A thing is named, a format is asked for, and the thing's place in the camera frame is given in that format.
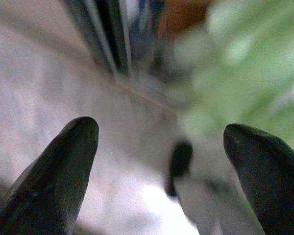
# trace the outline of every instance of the black object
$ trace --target black object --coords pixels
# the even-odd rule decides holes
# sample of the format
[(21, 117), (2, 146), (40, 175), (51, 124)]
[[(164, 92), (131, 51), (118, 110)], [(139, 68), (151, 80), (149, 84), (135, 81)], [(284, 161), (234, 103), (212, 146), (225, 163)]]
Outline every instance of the black object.
[(179, 141), (174, 148), (171, 156), (170, 175), (166, 185), (166, 193), (170, 197), (176, 197), (177, 193), (174, 188), (174, 179), (182, 177), (189, 172), (189, 165), (193, 156), (193, 147), (188, 141)]
[(70, 121), (0, 204), (0, 235), (70, 235), (98, 145), (91, 117)]
[(262, 130), (228, 125), (224, 148), (267, 235), (294, 235), (294, 151)]
[(62, 0), (85, 42), (89, 46), (94, 60), (111, 72), (114, 67), (128, 75), (129, 61), (122, 18), (122, 9), (118, 0)]

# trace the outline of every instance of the blurry green plant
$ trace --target blurry green plant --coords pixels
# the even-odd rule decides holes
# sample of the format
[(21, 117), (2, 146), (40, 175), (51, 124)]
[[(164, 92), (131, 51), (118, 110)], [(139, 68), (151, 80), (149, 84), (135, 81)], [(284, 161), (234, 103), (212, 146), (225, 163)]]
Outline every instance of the blurry green plant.
[(170, 94), (191, 136), (221, 135), (230, 123), (261, 128), (294, 148), (294, 101), (272, 108), (294, 85), (294, 0), (220, 0), (204, 25), (174, 42), (191, 79)]

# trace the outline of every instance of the dark green pointed object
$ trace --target dark green pointed object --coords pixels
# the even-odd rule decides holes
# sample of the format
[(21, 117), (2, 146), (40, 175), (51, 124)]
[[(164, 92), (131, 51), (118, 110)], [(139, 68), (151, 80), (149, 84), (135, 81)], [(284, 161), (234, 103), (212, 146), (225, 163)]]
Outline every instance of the dark green pointed object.
[(225, 152), (267, 235), (294, 235), (294, 151), (262, 130), (228, 125)]
[(91, 117), (70, 121), (0, 204), (0, 235), (70, 235), (98, 145)]

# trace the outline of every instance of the orange object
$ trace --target orange object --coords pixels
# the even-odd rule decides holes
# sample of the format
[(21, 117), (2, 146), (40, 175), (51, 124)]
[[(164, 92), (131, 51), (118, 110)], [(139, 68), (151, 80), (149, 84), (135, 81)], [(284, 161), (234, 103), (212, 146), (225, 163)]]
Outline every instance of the orange object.
[(205, 19), (211, 0), (167, 0), (157, 28), (159, 37), (169, 40)]

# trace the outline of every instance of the blurred background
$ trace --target blurred background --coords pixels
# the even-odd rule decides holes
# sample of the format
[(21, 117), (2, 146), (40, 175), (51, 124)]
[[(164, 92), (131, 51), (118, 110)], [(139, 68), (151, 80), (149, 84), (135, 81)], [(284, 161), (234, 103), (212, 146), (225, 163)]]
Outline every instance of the blurred background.
[(294, 149), (294, 0), (0, 0), (0, 199), (79, 116), (100, 134), (74, 234), (199, 234), (163, 190), (173, 144), (238, 190), (227, 124)]

